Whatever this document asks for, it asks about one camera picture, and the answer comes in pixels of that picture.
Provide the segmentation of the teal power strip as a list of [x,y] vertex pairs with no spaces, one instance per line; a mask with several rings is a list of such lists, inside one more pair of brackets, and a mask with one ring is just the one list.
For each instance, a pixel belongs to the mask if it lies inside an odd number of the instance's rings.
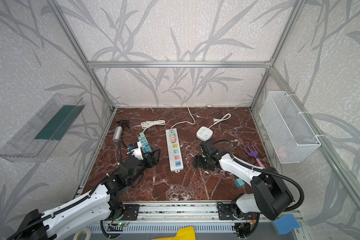
[[143,133],[140,134],[140,136],[138,137],[138,140],[142,145],[141,149],[142,149],[144,154],[152,152],[152,149],[151,149],[151,147],[150,147],[150,145],[148,143],[148,140],[147,140],[146,136]]

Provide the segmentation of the long white power strip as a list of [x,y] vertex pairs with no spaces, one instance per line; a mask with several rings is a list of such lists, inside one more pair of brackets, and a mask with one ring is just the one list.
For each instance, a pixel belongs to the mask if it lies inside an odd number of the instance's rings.
[[[177,138],[176,143],[171,143],[170,135],[175,135],[175,137]],[[180,140],[179,140],[177,129],[166,130],[166,139],[167,139],[167,146],[168,146],[170,169],[172,172],[179,173],[181,170],[184,169],[184,165],[183,165],[183,161],[182,161],[182,155],[181,155],[181,150],[180,150]]]

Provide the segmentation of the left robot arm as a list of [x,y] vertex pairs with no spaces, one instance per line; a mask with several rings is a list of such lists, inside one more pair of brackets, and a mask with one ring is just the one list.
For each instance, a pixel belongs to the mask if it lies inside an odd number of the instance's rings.
[[143,154],[139,160],[133,155],[121,163],[89,192],[61,206],[40,213],[33,210],[26,214],[10,240],[63,240],[73,233],[112,214],[125,212],[120,197],[143,176],[146,169],[159,163],[161,150]]

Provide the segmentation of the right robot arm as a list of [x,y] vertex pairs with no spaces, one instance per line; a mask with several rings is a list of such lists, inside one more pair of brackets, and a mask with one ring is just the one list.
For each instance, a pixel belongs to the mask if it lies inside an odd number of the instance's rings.
[[202,142],[201,155],[194,157],[195,168],[231,173],[248,184],[251,194],[241,194],[227,205],[225,214],[241,220],[248,214],[262,214],[276,220],[283,212],[298,209],[304,202],[302,187],[293,179],[280,174],[275,168],[254,166],[232,153],[232,142],[219,140]]

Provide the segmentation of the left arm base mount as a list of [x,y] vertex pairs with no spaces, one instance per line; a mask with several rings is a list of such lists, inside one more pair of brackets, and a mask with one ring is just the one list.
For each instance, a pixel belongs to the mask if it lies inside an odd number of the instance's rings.
[[116,210],[112,214],[115,221],[136,221],[139,215],[139,204],[126,204],[121,210]]

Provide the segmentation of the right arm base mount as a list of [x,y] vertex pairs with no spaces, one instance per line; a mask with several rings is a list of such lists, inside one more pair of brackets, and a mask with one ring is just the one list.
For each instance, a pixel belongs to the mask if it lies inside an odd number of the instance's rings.
[[254,220],[254,213],[243,213],[238,207],[235,207],[231,203],[217,202],[216,204],[219,220]]

